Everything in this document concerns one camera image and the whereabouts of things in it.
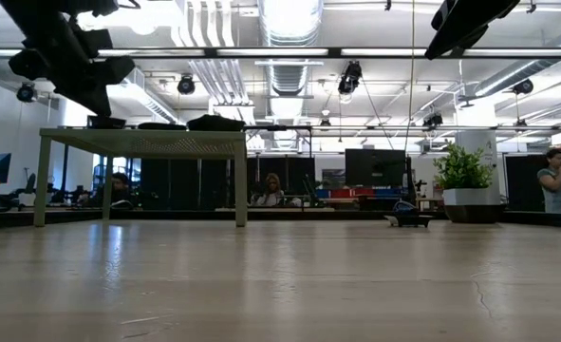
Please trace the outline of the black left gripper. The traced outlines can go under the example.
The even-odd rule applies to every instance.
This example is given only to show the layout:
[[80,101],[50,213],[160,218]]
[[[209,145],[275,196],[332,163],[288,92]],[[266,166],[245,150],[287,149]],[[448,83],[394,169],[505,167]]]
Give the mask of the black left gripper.
[[126,55],[100,57],[102,49],[113,47],[106,29],[42,29],[28,34],[23,45],[9,59],[15,74],[31,81],[46,78],[55,93],[102,117],[111,116],[106,86],[120,83],[135,67]]

